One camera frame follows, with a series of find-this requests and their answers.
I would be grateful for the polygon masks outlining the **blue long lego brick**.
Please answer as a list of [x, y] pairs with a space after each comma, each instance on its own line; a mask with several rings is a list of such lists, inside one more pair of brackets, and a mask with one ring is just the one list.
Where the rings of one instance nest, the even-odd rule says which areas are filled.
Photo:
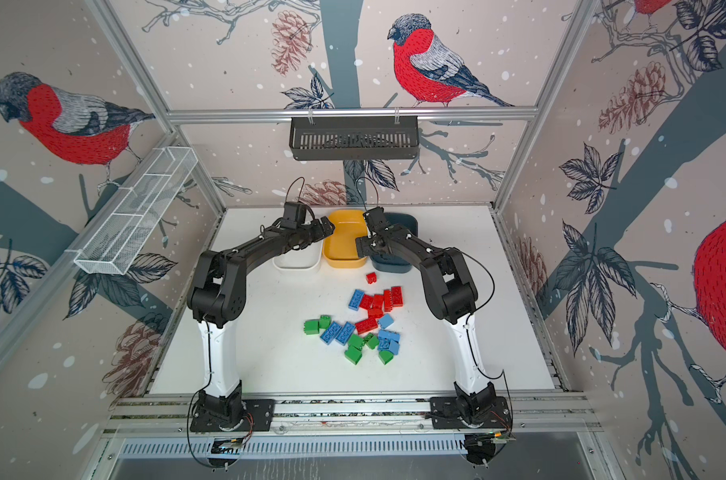
[[360, 289], [356, 289], [348, 304], [348, 308], [353, 311], [357, 311], [360, 308], [361, 302], [365, 296], [365, 292]]
[[339, 334], [339, 332], [342, 330], [342, 326], [332, 321], [329, 326], [323, 331], [323, 333], [320, 336], [320, 339], [326, 344], [329, 345]]
[[346, 345], [352, 335], [355, 333], [356, 327], [353, 323], [347, 322], [345, 323], [341, 329], [339, 330], [338, 334], [335, 337], [335, 341], [342, 345]]

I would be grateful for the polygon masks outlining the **red long lego brick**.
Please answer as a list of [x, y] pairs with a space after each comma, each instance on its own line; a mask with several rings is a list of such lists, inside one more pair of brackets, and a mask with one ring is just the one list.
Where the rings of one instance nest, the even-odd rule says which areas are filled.
[[359, 306], [368, 311], [375, 310], [383, 313], [390, 312], [393, 308], [392, 292], [390, 290], [385, 290], [382, 294], [364, 294]]

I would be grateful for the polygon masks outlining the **green small lego brick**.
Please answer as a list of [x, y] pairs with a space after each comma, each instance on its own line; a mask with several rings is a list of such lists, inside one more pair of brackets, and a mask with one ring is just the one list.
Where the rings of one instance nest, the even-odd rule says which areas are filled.
[[326, 330], [330, 327], [332, 319], [329, 315], [321, 315], [319, 319], [319, 327], [322, 330]]

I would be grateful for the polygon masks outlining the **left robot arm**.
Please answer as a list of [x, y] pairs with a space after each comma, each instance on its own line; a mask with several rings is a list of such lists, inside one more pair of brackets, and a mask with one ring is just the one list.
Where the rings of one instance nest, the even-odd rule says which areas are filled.
[[302, 202], [288, 202], [283, 214], [238, 246], [203, 252], [195, 268], [187, 307], [199, 325], [208, 379], [198, 391], [197, 410], [230, 424], [246, 415], [242, 380], [235, 367], [236, 321], [247, 303], [247, 276], [264, 263], [304, 250], [335, 231]]

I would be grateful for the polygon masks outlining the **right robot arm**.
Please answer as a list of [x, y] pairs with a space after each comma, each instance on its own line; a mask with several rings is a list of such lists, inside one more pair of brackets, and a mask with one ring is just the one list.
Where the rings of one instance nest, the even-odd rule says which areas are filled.
[[405, 226], [390, 223], [381, 207], [366, 210], [363, 217], [368, 234], [355, 239], [357, 253], [362, 257], [396, 256], [419, 271], [426, 304], [449, 332], [458, 417], [468, 425], [483, 423], [497, 394], [479, 355], [475, 329], [478, 290], [463, 252], [433, 246]]

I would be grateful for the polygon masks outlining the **white plastic bin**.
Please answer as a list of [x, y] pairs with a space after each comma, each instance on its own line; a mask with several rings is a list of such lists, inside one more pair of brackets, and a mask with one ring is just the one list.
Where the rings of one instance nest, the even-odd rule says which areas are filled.
[[304, 249], [291, 250], [272, 259], [273, 266], [284, 273], [317, 271], [320, 268], [323, 242], [312, 243]]

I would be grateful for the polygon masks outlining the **yellow plastic bin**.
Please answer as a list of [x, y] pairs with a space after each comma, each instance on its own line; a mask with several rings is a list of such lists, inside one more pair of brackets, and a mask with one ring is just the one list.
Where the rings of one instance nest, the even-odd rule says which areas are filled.
[[332, 268], [353, 269], [363, 267], [365, 257], [357, 252], [356, 239], [368, 235], [361, 210], [336, 210], [327, 215], [334, 225], [334, 233], [324, 240], [323, 257]]

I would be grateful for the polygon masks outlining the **light blue small lego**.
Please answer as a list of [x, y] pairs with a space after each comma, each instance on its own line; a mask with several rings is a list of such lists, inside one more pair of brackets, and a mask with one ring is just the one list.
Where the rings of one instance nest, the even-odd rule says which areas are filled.
[[385, 314], [378, 319], [378, 326], [381, 330], [386, 330], [394, 324], [394, 318], [390, 314]]

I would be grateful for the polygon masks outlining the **red lego brick low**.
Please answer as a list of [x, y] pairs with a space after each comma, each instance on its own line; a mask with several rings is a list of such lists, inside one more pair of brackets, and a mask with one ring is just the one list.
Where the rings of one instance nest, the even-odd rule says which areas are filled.
[[379, 328], [378, 321], [374, 318], [367, 318], [355, 323], [355, 329], [358, 335], [363, 336], [373, 330]]

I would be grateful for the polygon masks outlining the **green lego brick front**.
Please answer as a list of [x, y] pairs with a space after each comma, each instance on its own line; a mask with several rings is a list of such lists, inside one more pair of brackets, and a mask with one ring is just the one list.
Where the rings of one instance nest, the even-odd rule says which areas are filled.
[[344, 352], [345, 358], [353, 365], [357, 365], [362, 359], [363, 352], [360, 348], [349, 346]]

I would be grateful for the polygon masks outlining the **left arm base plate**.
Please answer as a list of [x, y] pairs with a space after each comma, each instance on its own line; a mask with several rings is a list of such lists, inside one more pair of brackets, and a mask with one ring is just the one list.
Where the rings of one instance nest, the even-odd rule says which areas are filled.
[[196, 400], [190, 416], [194, 433], [266, 432], [270, 430], [273, 399], [225, 399], [204, 394]]

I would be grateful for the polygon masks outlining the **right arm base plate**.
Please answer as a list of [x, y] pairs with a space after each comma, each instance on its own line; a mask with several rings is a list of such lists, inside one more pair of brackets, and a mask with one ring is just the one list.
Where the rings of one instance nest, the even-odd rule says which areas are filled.
[[508, 430], [512, 424], [511, 409], [502, 396], [486, 398], [480, 403], [458, 397], [432, 397], [425, 418], [436, 430]]

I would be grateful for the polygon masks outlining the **aluminium front rail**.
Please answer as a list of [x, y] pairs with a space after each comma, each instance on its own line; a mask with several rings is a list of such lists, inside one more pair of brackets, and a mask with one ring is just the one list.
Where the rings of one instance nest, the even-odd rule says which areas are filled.
[[[149, 395], [118, 402], [102, 431], [106, 435], [179, 437], [228, 434], [272, 435], [406, 434], [446, 428], [467, 432], [448, 392], [403, 394], [248, 396], [243, 419], [225, 421], [197, 411], [189, 398]], [[603, 427], [585, 395], [556, 390], [501, 393], [486, 430], [600, 432]]]

